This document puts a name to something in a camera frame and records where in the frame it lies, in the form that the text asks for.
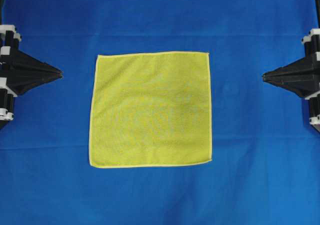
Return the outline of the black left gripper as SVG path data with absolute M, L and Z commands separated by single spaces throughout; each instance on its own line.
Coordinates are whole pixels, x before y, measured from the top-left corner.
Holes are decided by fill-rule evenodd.
M 0 25 L 0 129 L 14 119 L 15 98 L 63 77 L 62 71 L 18 50 L 21 35 L 13 24 Z M 14 69 L 48 72 L 35 77 L 14 77 Z

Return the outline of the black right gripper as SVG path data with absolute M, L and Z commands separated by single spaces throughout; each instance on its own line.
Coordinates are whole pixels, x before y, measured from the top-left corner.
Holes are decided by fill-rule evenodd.
M 313 28 L 302 39 L 305 57 L 262 75 L 262 80 L 273 86 L 295 93 L 308 101 L 309 124 L 320 132 L 320 29 Z M 312 77 L 279 77 L 308 75 Z

